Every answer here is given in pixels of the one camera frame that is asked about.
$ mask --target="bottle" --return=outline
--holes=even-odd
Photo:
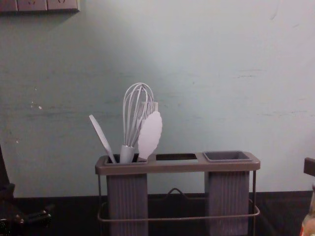
[[[313,184],[313,195],[310,211],[302,222],[300,236],[315,236],[315,185]]]

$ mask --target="white spatula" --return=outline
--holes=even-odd
[[[104,148],[105,148],[109,158],[112,160],[113,163],[116,163],[116,160],[114,158],[112,149],[110,148],[109,143],[108,143],[108,141],[107,141],[107,139],[106,139],[106,137],[105,137],[101,127],[99,126],[98,122],[96,121],[96,119],[94,118],[93,115],[90,115],[89,118],[90,118],[90,120],[91,120],[91,122],[92,122],[92,124],[94,126],[94,129],[97,132],[97,135],[98,135],[100,141],[102,142],[102,144],[103,144],[103,146],[104,146]]]
[[[139,158],[148,157],[157,148],[162,133],[162,118],[159,112],[150,114],[144,121],[138,138]]]

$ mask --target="painted wall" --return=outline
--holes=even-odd
[[[122,99],[151,86],[157,152],[241,149],[258,191],[310,190],[315,157],[311,0],[92,0],[65,15],[0,18],[0,142],[16,196],[97,194],[94,165],[123,140]],[[149,192],[203,192],[203,174],[150,175]]]

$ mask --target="wall outlet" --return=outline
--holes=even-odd
[[[47,0],[48,10],[80,10],[79,0]]]
[[[0,0],[0,12],[18,11],[16,0]]]
[[[18,0],[19,11],[47,11],[46,0]]]

